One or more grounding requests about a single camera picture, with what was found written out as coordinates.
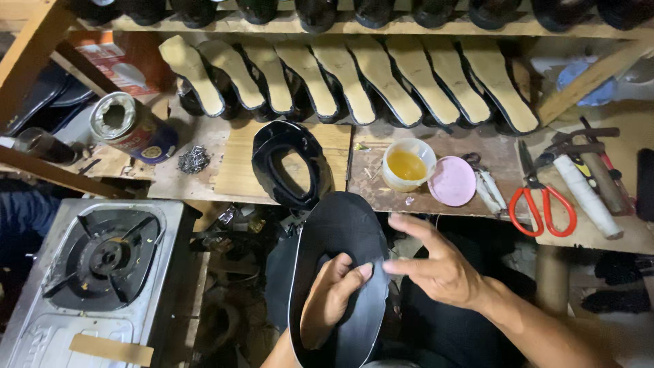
stainless steel stove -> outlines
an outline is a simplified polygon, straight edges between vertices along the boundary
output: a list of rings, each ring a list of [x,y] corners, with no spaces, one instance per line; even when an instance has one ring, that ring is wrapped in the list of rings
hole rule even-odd
[[[151,346],[156,366],[200,216],[172,200],[62,201],[0,344],[0,368],[134,367],[68,350],[77,333]]]

human hand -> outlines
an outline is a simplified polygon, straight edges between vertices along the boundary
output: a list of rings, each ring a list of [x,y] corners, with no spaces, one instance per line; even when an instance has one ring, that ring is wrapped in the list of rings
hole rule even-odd
[[[306,349],[319,349],[341,320],[347,301],[372,276],[372,263],[350,270],[352,259],[341,253],[326,262],[311,286],[300,321],[300,338]]]
[[[428,259],[391,260],[383,264],[390,274],[405,274],[433,300],[480,311],[491,292],[482,277],[448,239],[429,222],[392,213],[388,224],[419,239],[429,251]]]

glue container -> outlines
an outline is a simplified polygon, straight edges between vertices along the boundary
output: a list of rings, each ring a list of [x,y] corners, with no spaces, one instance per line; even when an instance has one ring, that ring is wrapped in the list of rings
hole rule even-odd
[[[434,150],[419,139],[398,139],[384,152],[382,178],[395,191],[410,192],[432,177],[435,171]]]

shoe insole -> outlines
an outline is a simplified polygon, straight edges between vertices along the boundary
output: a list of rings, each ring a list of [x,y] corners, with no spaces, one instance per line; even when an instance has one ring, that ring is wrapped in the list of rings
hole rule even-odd
[[[280,59],[297,74],[307,86],[311,103],[321,118],[330,118],[338,113],[338,106],[332,91],[327,87],[316,58],[309,48],[296,41],[281,41],[275,44]]]
[[[360,125],[375,121],[375,110],[370,97],[356,72],[356,64],[345,48],[342,38],[319,37],[311,43],[313,55],[327,73],[333,75],[343,87],[352,118]]]
[[[291,112],[293,99],[284,78],[282,63],[273,45],[259,37],[244,38],[241,45],[248,59],[266,78],[270,107],[279,114]]]
[[[422,120],[422,110],[409,93],[393,77],[388,54],[380,43],[369,35],[347,40],[364,77],[382,95],[391,111],[405,126],[413,126]]]
[[[509,125],[518,133],[538,127],[538,118],[529,108],[506,70],[506,60],[494,41],[467,37],[461,40],[463,55],[472,73],[501,110]]]
[[[173,72],[191,84],[207,116],[217,117],[225,110],[225,102],[211,82],[196,49],[187,45],[178,35],[164,41],[159,46],[159,52]]]
[[[386,40],[386,47],[434,118],[444,125],[456,123],[461,113],[434,79],[422,44],[414,37],[395,35]]]
[[[230,44],[220,40],[204,41],[198,46],[198,51],[211,65],[227,74],[243,107],[254,110],[266,102],[259,86],[250,76],[243,57]]]
[[[491,118],[486,101],[470,86],[461,67],[461,57],[447,37],[426,36],[422,43],[432,58],[436,75],[449,89],[461,113],[472,124],[480,124]]]

red handle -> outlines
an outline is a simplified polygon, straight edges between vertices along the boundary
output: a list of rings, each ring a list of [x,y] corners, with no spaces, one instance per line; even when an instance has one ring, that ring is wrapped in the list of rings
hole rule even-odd
[[[523,194],[525,195],[525,199],[527,199],[529,210],[531,210],[532,215],[534,216],[534,220],[536,220],[536,225],[538,226],[536,232],[525,229],[522,226],[522,224],[518,222],[518,219],[515,217],[515,205],[518,203],[518,199],[520,199],[520,197]],[[538,208],[536,207],[536,203],[534,203],[534,199],[531,197],[531,190],[528,188],[518,188],[518,190],[515,191],[513,198],[511,198],[511,202],[509,202],[509,217],[511,218],[511,222],[513,223],[513,225],[515,225],[515,227],[517,227],[521,233],[527,236],[536,237],[543,234],[543,232],[545,231],[545,227],[543,226],[543,220],[540,218],[540,213],[538,213]]]
[[[558,236],[559,238],[565,238],[566,236],[572,234],[574,229],[577,227],[577,212],[575,212],[573,205],[568,202],[566,197],[562,196],[556,189],[547,186],[545,189],[543,189],[543,213],[545,214],[545,224],[547,225],[547,230],[554,235]],[[554,223],[552,222],[552,209],[549,204],[549,193],[552,193],[556,199],[561,202],[561,204],[566,208],[568,211],[568,215],[570,216],[570,222],[568,224],[568,228],[563,230],[563,231],[558,231],[557,228],[554,227]]]

